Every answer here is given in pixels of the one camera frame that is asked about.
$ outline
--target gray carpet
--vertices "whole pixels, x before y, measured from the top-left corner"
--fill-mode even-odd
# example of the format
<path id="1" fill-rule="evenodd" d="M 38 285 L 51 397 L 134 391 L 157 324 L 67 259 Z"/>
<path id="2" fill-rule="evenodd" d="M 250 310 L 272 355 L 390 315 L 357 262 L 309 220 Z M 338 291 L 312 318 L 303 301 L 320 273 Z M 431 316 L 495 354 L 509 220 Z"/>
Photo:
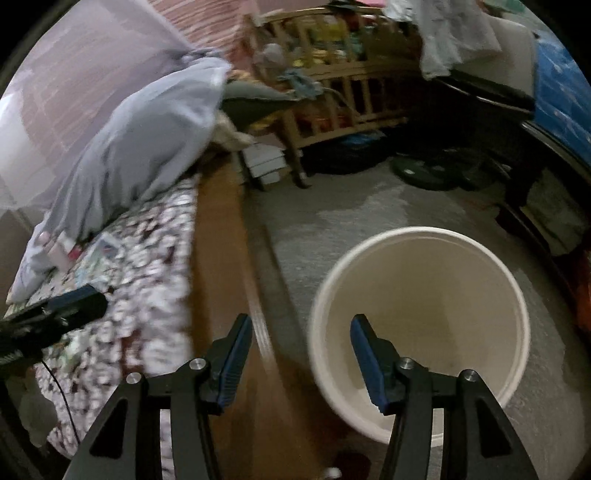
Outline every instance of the gray carpet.
<path id="1" fill-rule="evenodd" d="M 254 196 L 302 330 L 326 273 L 366 238 L 427 225 L 479 241 L 513 272 L 531 320 L 528 366 L 506 412 L 540 479 L 569 479 L 591 445 L 591 365 L 546 271 L 519 239 L 494 221 L 498 210 L 491 205 L 501 198 L 500 187 L 479 193 L 428 192 L 404 184 L 385 163 L 351 176 L 317 175 L 311 182 L 311 189 L 300 190 L 286 180 Z M 285 342 L 289 350 L 289 340 Z M 347 446 L 372 459 L 375 478 L 385 446 L 354 436 Z M 430 480 L 439 478 L 440 455 L 434 449 Z"/>

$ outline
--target black cable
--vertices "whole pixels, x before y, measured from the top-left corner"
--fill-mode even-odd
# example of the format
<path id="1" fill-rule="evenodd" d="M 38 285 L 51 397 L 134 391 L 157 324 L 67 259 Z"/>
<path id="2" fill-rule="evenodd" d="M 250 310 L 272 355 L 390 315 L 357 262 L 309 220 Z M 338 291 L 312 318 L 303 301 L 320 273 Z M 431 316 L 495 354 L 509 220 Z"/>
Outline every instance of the black cable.
<path id="1" fill-rule="evenodd" d="M 47 369 L 47 371 L 51 375 L 53 381 L 57 385 L 57 388 L 60 389 L 61 396 L 64 399 L 64 403 L 66 404 L 66 410 L 68 411 L 68 416 L 70 417 L 70 422 L 72 423 L 72 430 L 74 430 L 74 437 L 76 437 L 76 441 L 78 442 L 78 446 L 80 446 L 80 437 L 78 436 L 78 432 L 76 431 L 76 425 L 74 425 L 74 419 L 72 418 L 72 412 L 70 411 L 70 406 L 68 405 L 68 401 L 66 400 L 66 394 L 61 389 L 60 383 L 57 381 L 56 376 L 53 374 L 53 372 L 51 371 L 51 369 L 45 363 L 45 360 L 41 360 L 41 363 L 43 364 L 43 366 Z"/>

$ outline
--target clothes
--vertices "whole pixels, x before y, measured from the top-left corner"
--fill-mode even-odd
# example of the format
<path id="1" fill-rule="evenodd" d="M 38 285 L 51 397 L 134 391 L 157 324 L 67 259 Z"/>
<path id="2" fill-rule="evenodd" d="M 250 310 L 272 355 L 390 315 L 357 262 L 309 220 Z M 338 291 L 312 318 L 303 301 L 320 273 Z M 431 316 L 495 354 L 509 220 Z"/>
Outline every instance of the clothes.
<path id="1" fill-rule="evenodd" d="M 421 71 L 430 80 L 453 65 L 501 51 L 488 16 L 473 0 L 411 0 L 423 38 Z"/>

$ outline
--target floral bedsheet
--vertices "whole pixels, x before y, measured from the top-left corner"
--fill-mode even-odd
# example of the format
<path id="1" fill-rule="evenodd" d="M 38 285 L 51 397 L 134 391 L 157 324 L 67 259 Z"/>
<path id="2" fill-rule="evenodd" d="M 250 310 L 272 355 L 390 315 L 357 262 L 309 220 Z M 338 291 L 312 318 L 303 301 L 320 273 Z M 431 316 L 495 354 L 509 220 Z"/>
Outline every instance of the floral bedsheet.
<path id="1" fill-rule="evenodd" d="M 111 223 L 105 232 L 123 247 L 107 268 L 99 273 L 84 268 L 91 242 L 67 274 L 54 271 L 27 303 L 87 283 L 109 300 L 102 319 L 64 336 L 44 355 L 66 393 L 81 439 L 127 374 L 160 375 L 191 358 L 187 297 L 198 181 L 197 176 L 182 180 Z M 13 306 L 8 313 L 24 306 Z M 72 366 L 64 361 L 64 347 L 74 338 L 83 338 L 86 347 Z M 77 444 L 61 394 L 42 365 L 36 365 L 35 370 L 41 392 L 54 403 L 59 418 L 59 425 L 47 439 L 60 453 L 73 456 Z M 170 415 L 166 411 L 161 415 L 160 435 L 163 475 L 174 478 Z"/>

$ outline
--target metal screw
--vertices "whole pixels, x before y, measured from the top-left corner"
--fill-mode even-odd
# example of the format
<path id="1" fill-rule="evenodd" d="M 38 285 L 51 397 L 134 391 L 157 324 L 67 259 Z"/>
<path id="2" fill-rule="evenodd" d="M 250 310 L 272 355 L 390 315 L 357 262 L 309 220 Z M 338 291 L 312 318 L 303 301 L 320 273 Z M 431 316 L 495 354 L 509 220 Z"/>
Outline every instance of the metal screw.
<path id="1" fill-rule="evenodd" d="M 191 370 L 203 370 L 207 365 L 207 360 L 204 358 L 194 358 L 189 362 L 189 368 Z"/>
<path id="2" fill-rule="evenodd" d="M 125 381 L 130 385 L 134 385 L 138 383 L 140 380 L 142 380 L 142 374 L 138 372 L 133 372 L 127 375 L 127 377 L 125 377 Z"/>
<path id="3" fill-rule="evenodd" d="M 464 373 L 462 375 L 469 382 L 475 382 L 480 378 L 476 370 L 464 370 Z"/>
<path id="4" fill-rule="evenodd" d="M 403 356 L 398 362 L 398 365 L 400 368 L 404 368 L 405 370 L 412 370 L 414 367 L 414 360 L 407 356 Z"/>

